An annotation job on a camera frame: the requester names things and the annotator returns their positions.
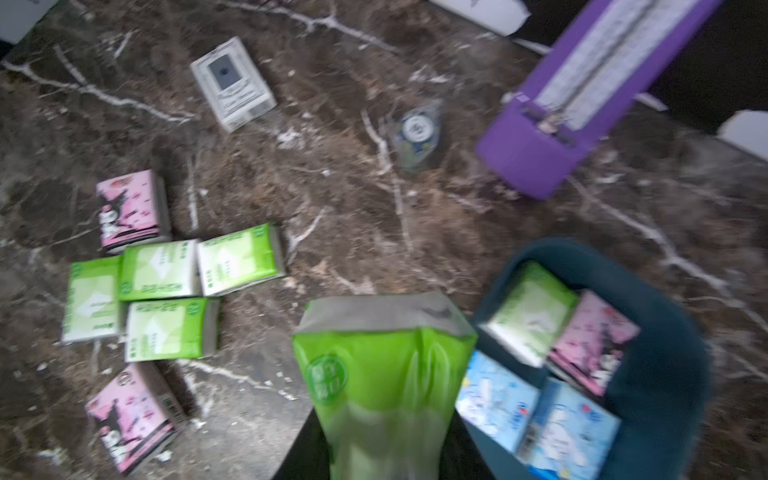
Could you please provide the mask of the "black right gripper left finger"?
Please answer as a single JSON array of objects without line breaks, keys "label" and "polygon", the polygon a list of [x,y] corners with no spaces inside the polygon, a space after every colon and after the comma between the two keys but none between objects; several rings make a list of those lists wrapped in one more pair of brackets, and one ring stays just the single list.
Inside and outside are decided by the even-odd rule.
[{"label": "black right gripper left finger", "polygon": [[316,411],[311,410],[272,480],[329,480],[328,443]]}]

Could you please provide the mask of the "large green tissue pack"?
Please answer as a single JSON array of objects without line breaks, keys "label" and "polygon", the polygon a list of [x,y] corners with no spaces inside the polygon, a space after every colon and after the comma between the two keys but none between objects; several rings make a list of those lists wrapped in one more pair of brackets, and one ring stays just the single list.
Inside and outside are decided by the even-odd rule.
[{"label": "large green tissue pack", "polygon": [[271,223],[199,242],[196,256],[206,297],[287,275],[279,232]]}]

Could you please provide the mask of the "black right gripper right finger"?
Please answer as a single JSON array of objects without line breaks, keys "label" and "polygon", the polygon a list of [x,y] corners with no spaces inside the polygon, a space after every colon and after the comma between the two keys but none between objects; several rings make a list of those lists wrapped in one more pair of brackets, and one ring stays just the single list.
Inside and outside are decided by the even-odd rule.
[{"label": "black right gripper right finger", "polygon": [[454,412],[440,456],[442,480],[493,480],[461,416]]}]

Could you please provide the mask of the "green pocket tissue pack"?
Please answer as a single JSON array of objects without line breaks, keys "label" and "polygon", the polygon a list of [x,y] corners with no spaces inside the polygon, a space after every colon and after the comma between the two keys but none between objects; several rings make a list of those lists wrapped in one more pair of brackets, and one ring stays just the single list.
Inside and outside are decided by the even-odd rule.
[{"label": "green pocket tissue pack", "polygon": [[331,478],[437,478],[476,342],[439,291],[310,301],[292,345]]},{"label": "green pocket tissue pack", "polygon": [[556,275],[527,261],[480,327],[520,363],[541,368],[579,301],[579,295]]}]

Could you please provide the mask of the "blue cartoon tissue pack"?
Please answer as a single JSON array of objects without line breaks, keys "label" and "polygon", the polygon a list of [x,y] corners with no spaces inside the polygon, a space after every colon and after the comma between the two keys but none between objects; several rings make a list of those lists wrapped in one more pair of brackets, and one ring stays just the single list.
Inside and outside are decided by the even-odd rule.
[{"label": "blue cartoon tissue pack", "polygon": [[463,420],[516,453],[539,396],[539,389],[476,350],[455,407]]},{"label": "blue cartoon tissue pack", "polygon": [[516,458],[541,479],[596,479],[621,420],[566,382],[541,390]]}]

